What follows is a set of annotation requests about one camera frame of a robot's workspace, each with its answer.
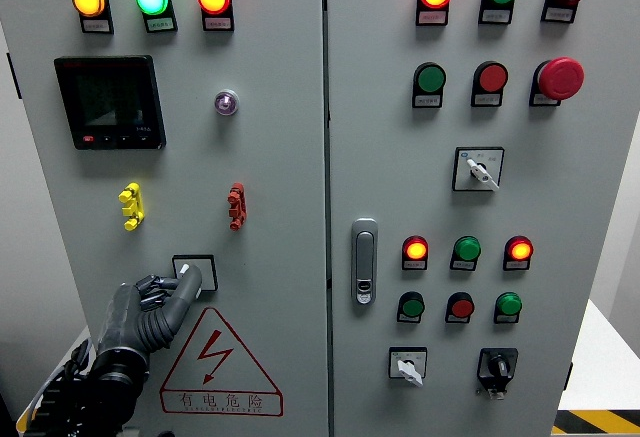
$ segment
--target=warning sign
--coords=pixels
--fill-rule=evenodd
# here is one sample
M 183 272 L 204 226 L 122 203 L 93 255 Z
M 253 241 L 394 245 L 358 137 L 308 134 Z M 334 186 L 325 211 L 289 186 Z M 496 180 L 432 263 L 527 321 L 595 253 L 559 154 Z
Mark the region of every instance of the warning sign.
M 213 307 L 202 311 L 160 388 L 162 410 L 282 417 L 280 389 Z

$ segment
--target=red connector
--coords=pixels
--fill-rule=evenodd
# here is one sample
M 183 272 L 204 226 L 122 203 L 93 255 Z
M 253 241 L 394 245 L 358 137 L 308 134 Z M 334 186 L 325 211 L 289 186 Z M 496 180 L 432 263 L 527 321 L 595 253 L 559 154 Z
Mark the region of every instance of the red connector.
M 229 209 L 229 217 L 231 217 L 231 225 L 229 228 L 234 232 L 240 230 L 240 227 L 247 220 L 247 204 L 244 200 L 244 185 L 236 182 L 229 191 L 227 201 L 231 205 Z

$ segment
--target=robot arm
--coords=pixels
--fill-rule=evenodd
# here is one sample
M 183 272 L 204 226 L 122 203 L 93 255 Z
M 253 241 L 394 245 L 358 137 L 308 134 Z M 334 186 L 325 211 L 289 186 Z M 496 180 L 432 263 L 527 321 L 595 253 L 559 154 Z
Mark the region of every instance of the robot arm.
M 49 384 L 25 437 L 116 435 L 133 416 L 150 354 L 169 347 L 201 284 L 200 270 L 185 266 L 177 281 L 149 276 L 121 285 L 109 303 L 91 370 L 73 379 L 59 375 Z M 163 287 L 175 290 L 171 295 L 157 291 Z

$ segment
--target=meter display screen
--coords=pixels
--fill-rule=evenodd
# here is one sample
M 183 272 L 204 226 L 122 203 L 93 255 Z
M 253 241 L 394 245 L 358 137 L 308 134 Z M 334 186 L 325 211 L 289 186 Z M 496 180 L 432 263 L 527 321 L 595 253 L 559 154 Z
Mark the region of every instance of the meter display screen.
M 54 64 L 77 149 L 164 146 L 150 56 L 61 57 Z

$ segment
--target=yellow connector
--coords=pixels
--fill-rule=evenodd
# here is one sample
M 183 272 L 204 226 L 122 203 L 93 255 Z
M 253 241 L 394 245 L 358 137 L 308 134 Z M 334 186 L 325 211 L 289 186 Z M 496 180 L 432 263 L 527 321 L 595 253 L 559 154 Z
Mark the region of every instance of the yellow connector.
M 120 192 L 118 200 L 124 204 L 122 207 L 122 215 L 130 217 L 129 220 L 124 223 L 124 228 L 128 232 L 131 232 L 144 220 L 144 207 L 142 205 L 140 185 L 131 182 Z

